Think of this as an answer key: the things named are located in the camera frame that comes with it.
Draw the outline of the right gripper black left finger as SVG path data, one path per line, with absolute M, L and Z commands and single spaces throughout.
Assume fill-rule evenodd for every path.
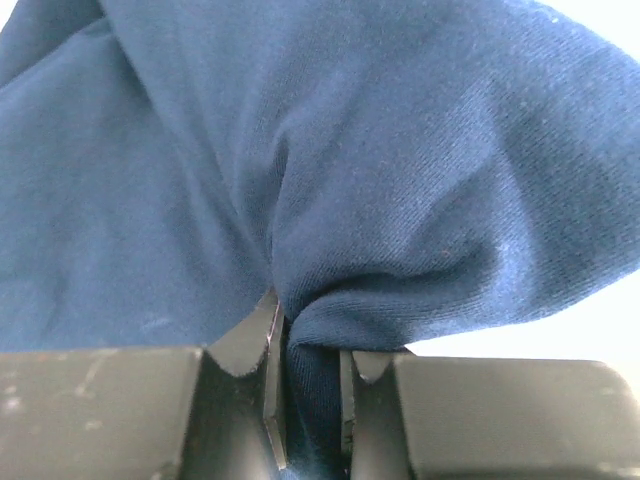
M 275 479 L 286 467 L 274 293 L 209 347 L 1 358 L 5 479 Z

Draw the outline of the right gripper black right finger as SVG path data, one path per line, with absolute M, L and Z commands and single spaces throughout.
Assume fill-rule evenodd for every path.
M 639 370 L 584 360 L 340 356 L 354 479 L 635 479 Z

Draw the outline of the navy blue t shirt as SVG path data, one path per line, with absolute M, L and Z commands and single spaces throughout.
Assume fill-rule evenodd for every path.
M 339 354 L 538 320 L 639 267 L 639 65 L 535 1 L 20 1 L 1 347 L 287 319 L 293 479 Z

